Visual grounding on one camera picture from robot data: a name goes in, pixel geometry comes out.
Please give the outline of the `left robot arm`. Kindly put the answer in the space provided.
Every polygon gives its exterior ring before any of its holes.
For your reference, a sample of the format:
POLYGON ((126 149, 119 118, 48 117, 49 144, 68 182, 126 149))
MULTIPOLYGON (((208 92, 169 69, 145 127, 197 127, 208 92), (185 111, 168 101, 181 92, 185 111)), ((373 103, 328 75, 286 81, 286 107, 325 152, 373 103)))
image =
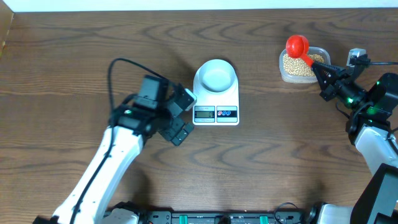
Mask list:
POLYGON ((35 223, 139 223, 139 214, 126 208, 107 210, 125 171, 145 143, 159 133, 179 146, 193 131, 180 115, 197 101, 181 84, 144 77, 137 94, 130 94, 112 110, 109 126, 85 173, 50 218, 35 223))

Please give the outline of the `white digital kitchen scale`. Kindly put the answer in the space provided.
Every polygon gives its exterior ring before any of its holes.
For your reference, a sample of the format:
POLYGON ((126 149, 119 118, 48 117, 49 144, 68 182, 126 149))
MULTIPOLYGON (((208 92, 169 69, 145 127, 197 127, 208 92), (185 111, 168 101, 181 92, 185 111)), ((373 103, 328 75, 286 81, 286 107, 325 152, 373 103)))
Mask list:
POLYGON ((236 126, 240 122, 238 78, 224 92, 214 93, 205 89, 198 80, 198 71, 193 84, 197 102, 193 106, 192 121, 197 126, 236 126))

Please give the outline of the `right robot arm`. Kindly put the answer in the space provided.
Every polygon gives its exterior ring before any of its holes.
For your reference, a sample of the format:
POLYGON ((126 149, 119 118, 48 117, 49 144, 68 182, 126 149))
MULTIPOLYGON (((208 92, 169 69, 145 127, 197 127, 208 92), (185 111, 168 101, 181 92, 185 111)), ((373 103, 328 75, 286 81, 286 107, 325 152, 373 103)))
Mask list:
POLYGON ((397 138, 389 117, 397 106, 397 74, 385 73, 370 90, 355 81, 373 64, 367 55, 352 56, 348 67, 312 62, 325 101, 346 108, 346 132, 364 157, 372 178, 353 207, 324 203, 314 223, 397 223, 397 138))

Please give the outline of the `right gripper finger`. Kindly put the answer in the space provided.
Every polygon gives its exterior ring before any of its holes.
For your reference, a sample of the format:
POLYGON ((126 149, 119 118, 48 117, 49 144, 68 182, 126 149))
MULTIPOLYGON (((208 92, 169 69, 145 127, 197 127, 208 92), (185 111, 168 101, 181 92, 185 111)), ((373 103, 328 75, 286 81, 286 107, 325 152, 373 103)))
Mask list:
POLYGON ((319 74, 316 71, 313 70, 317 80, 318 80, 318 84, 321 88, 321 91, 324 92, 334 92, 335 88, 333 86, 333 84, 336 81, 336 74, 335 75, 323 75, 323 74, 319 74))
POLYGON ((321 63, 321 62, 313 62, 312 68, 317 73, 323 74, 323 75, 335 75, 335 74, 339 74, 345 70, 345 68, 343 68, 343 67, 328 65, 325 63, 321 63))

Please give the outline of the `clear plastic container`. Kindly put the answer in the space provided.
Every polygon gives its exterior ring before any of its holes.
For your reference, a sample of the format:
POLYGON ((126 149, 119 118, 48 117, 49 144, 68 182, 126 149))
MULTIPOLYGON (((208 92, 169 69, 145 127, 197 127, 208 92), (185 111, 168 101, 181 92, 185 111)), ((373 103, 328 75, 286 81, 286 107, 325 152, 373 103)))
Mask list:
MULTIPOLYGON (((329 53, 319 47, 309 47, 307 54, 312 60, 330 65, 329 53)), ((279 69, 283 81, 287 83, 316 83, 312 69, 301 59, 291 58, 284 49, 279 56, 279 69)))

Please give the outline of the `grey round bowl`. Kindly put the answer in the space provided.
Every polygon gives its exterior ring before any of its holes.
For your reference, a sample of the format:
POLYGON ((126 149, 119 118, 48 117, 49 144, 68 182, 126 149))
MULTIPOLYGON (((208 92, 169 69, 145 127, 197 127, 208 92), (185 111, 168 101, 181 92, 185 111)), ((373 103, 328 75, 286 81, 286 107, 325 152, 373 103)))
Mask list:
POLYGON ((198 80, 205 89, 214 93, 229 90, 237 76, 233 66, 222 59, 205 62, 198 70, 198 80))

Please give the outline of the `red measuring scoop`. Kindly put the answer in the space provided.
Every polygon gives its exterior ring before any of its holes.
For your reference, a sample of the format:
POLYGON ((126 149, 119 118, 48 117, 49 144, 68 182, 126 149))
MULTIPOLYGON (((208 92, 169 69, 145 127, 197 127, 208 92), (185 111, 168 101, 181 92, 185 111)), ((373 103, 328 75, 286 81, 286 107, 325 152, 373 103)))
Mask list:
POLYGON ((309 67, 313 65, 313 60, 307 55, 309 42, 303 35, 290 36, 287 39, 285 49, 289 57, 301 58, 309 67))

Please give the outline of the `pile of soybeans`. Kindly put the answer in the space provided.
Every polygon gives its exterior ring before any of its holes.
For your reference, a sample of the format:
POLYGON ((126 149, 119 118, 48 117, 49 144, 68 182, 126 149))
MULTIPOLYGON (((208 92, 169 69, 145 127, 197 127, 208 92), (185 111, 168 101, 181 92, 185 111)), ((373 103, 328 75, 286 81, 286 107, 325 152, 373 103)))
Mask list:
POLYGON ((290 75, 301 77, 315 76, 312 69, 301 58, 292 58, 287 54, 283 56, 283 68, 290 75))

